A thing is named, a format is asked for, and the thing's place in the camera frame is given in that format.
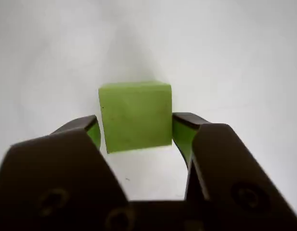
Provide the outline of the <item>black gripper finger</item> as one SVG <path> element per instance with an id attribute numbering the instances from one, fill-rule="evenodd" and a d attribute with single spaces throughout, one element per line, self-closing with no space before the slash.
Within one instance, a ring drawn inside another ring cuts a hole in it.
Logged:
<path id="1" fill-rule="evenodd" d="M 12 145 L 0 166 L 0 231 L 130 231 L 134 212 L 100 153 L 96 116 Z"/>
<path id="2" fill-rule="evenodd" d="M 172 137 L 188 169 L 185 199 L 208 231 L 297 231 L 297 216 L 227 124 L 173 113 Z"/>

